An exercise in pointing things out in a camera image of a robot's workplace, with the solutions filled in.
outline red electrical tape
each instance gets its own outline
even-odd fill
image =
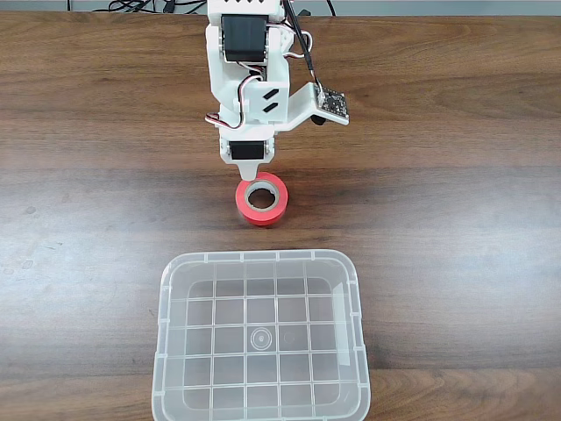
[[[275,197],[274,203],[266,209],[259,209],[249,203],[249,195],[258,189],[267,189]],[[269,173],[258,173],[252,182],[241,181],[236,189],[236,205],[238,210],[254,225],[267,226],[274,224],[287,209],[288,190],[284,182]]]

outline black cable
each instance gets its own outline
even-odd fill
[[[191,0],[190,2],[177,2],[175,3],[176,6],[190,6],[191,4],[197,4],[200,2],[205,2],[206,0]]]
[[[195,13],[196,11],[198,11],[199,9],[201,9],[205,4],[207,3],[207,0],[202,0],[201,4],[199,4],[198,6],[194,7],[193,9],[191,9],[190,11],[186,12],[186,15],[192,15],[193,13]]]
[[[144,2],[140,2],[136,6],[131,7],[128,11],[124,11],[124,13],[136,13],[137,11],[147,11],[145,10],[145,6],[147,6],[152,0],[144,0]]]
[[[330,6],[331,16],[336,16],[335,9],[333,8],[333,3],[331,2],[331,0],[326,0],[326,1],[327,1],[327,5]]]
[[[302,35],[302,29],[300,29],[300,24],[298,23],[298,18],[295,15],[295,10],[292,8],[292,4],[290,3],[290,0],[282,0],[282,4],[284,5],[284,9],[287,12],[288,19],[290,20],[292,27],[295,29],[296,38],[298,39],[298,41],[300,41],[300,47],[302,48],[302,52],[304,53],[304,59],[306,59],[308,70],[317,80],[314,74],[314,63],[312,62],[312,56],[309,55],[308,43],[306,42],[304,36]]]

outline cable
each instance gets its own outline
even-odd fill
[[[197,3],[200,3],[200,2],[205,2],[206,3],[206,0],[191,0],[189,2],[176,2],[175,5],[176,6],[190,6],[191,4],[197,4]]]
[[[286,23],[279,23],[279,24],[267,24],[267,27],[269,28],[279,28],[282,29],[284,31],[289,31],[291,33],[293,33],[294,35],[296,35],[296,31],[294,30],[294,28]],[[308,42],[306,43],[306,46],[308,48],[308,52],[312,51],[312,46],[314,45],[314,40],[312,39],[312,34],[309,33],[308,31],[302,31],[302,35],[305,35],[308,38]],[[304,58],[304,54],[297,54],[297,53],[293,53],[291,51],[289,51],[288,53],[284,54],[285,57],[290,57],[293,59],[303,59]]]
[[[192,15],[193,13],[195,13],[196,11],[198,11],[199,9],[201,9],[205,4],[207,3],[207,0],[202,0],[201,4],[199,4],[198,6],[194,7],[193,9],[191,9],[190,11],[186,12],[186,15]]]
[[[292,8],[292,4],[290,0],[282,0],[282,4],[284,5],[284,10],[288,15],[288,19],[292,24],[296,32],[296,38],[300,41],[300,46],[302,47],[302,51],[304,53],[304,59],[306,59],[306,64],[308,65],[308,70],[314,81],[316,81],[317,88],[319,89],[319,94],[317,96],[317,102],[319,102],[319,106],[323,105],[323,100],[325,99],[325,94],[323,93],[323,86],[322,83],[319,82],[318,77],[316,76],[316,72],[314,71],[314,63],[312,62],[312,56],[309,54],[308,46],[306,45],[306,41],[304,40],[304,36],[302,35],[302,29],[300,29],[300,23],[298,22],[298,18],[295,15],[295,10]]]
[[[331,2],[331,0],[326,0],[326,1],[327,1],[327,5],[330,6],[331,16],[336,16],[335,9],[333,8],[333,3]]]
[[[245,115],[244,115],[244,88],[245,86],[251,81],[262,81],[263,78],[260,75],[249,75],[247,76],[238,86],[238,101],[239,101],[239,123],[238,125],[232,126],[226,123],[225,121],[220,119],[220,116],[215,113],[211,112],[206,115],[204,120],[207,123],[211,123],[213,125],[219,125],[221,127],[225,127],[231,130],[237,130],[244,126],[245,124]]]

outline circular mark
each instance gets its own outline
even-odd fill
[[[295,341],[295,335],[292,332],[286,332],[284,334],[284,341],[287,344],[292,344]]]
[[[258,351],[265,351],[273,343],[273,335],[267,329],[260,327],[252,333],[252,345]]]

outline plastic container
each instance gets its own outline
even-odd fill
[[[340,252],[183,254],[164,271],[158,325],[156,421],[368,412],[358,278]]]

